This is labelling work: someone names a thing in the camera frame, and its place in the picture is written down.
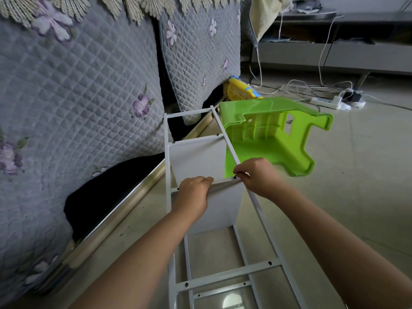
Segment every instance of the gray floor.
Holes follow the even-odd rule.
[[[318,82],[316,74],[292,76],[290,73],[274,73],[264,74],[265,85],[279,87],[294,77],[305,79],[308,84]],[[325,81],[341,81],[333,81],[334,79],[326,78]],[[270,88],[259,90],[273,91]],[[362,90],[386,102],[412,107],[410,80],[369,78]],[[291,93],[287,96],[299,98]],[[311,130],[306,151],[316,161],[313,172],[306,177],[291,178],[278,167],[279,171],[318,206],[412,278],[412,111],[375,103],[367,103],[363,109],[352,109],[349,112],[325,108],[321,110],[334,114],[334,122],[329,131],[316,127]],[[212,134],[215,128],[211,125],[206,133]],[[260,202],[308,307],[344,308],[286,216],[269,201],[260,198]],[[39,300],[23,299],[8,307],[67,308],[164,213],[163,178],[76,272],[63,290]],[[237,227],[250,262],[273,256],[246,194]],[[196,235],[189,239],[189,243],[192,274],[195,278],[242,265],[231,229]],[[296,308],[280,269],[275,268],[254,276],[263,308]],[[180,275],[180,279],[185,279],[184,273]],[[256,308],[250,288],[203,298],[196,301],[195,305],[200,309]],[[166,307],[165,274],[150,308]]]

